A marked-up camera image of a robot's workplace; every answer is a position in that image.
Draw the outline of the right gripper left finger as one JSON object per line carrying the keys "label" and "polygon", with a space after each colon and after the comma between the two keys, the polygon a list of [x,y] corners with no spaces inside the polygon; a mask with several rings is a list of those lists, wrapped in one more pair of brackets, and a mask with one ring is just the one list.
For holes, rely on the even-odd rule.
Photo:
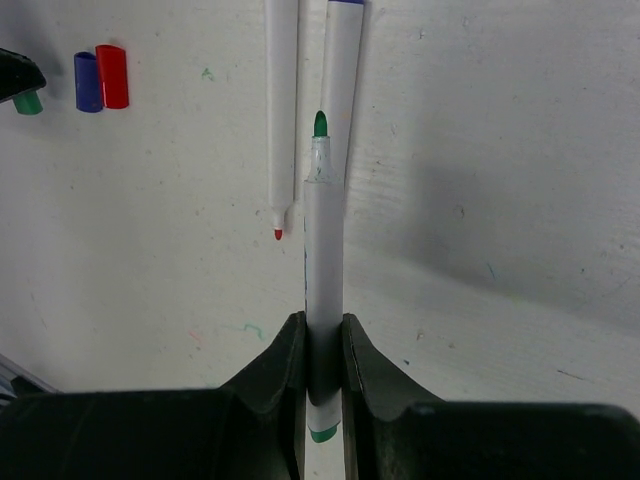
{"label": "right gripper left finger", "polygon": [[1,413],[4,479],[301,479],[306,324],[217,388],[40,393]]}

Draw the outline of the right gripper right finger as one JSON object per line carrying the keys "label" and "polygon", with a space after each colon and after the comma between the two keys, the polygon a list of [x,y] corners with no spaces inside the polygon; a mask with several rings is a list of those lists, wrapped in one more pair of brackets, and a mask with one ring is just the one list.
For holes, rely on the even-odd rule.
{"label": "right gripper right finger", "polygon": [[445,401],[341,326],[349,479],[636,479],[639,421],[607,404]]}

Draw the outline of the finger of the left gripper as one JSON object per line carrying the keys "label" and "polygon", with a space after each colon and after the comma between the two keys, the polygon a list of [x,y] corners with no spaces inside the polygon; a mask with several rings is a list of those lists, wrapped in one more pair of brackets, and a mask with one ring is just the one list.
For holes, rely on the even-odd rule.
{"label": "finger of the left gripper", "polygon": [[37,91],[47,81],[40,68],[28,57],[6,49],[0,53],[0,101]]}

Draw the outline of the green pen cap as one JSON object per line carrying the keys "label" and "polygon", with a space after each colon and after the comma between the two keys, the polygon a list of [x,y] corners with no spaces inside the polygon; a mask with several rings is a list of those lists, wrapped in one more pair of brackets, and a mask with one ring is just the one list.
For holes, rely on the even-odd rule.
{"label": "green pen cap", "polygon": [[36,91],[16,95],[12,101],[17,113],[20,115],[33,116],[43,111],[43,106]]}

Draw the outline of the blue pen cap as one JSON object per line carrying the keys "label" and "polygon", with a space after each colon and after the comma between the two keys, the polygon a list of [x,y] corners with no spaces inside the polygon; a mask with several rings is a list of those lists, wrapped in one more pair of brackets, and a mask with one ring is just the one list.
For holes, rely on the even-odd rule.
{"label": "blue pen cap", "polygon": [[89,52],[74,55],[76,109],[99,113],[103,109],[96,56]]}

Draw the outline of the red pen cap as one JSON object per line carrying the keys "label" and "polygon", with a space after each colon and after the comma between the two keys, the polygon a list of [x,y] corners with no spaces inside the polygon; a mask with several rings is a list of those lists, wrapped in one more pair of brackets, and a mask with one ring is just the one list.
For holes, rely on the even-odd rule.
{"label": "red pen cap", "polygon": [[103,106],[125,109],[129,106],[126,51],[118,46],[96,47],[96,60]]}

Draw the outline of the red marker pen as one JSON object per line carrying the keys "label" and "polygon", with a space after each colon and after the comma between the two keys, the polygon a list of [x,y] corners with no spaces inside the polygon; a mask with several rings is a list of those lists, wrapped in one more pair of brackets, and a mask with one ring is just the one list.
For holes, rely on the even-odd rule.
{"label": "red marker pen", "polygon": [[267,197],[279,240],[294,203],[299,2],[266,1],[264,17]]}

